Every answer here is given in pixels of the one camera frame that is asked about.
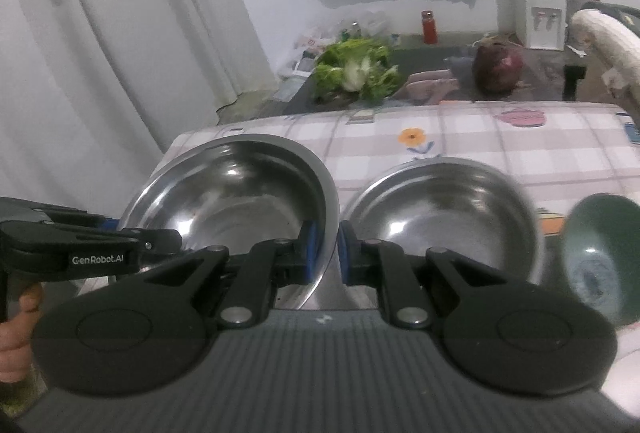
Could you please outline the person's left hand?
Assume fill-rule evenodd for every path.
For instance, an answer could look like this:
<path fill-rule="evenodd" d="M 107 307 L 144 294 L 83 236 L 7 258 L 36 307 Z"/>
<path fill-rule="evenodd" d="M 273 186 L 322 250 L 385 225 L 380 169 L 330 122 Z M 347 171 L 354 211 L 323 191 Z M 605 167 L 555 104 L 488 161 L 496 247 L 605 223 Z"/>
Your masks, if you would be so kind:
<path fill-rule="evenodd" d="M 0 380 L 15 383 L 24 380 L 32 367 L 32 331 L 42 315 L 43 288 L 35 283 L 25 289 L 18 304 L 20 312 L 1 324 Z"/>

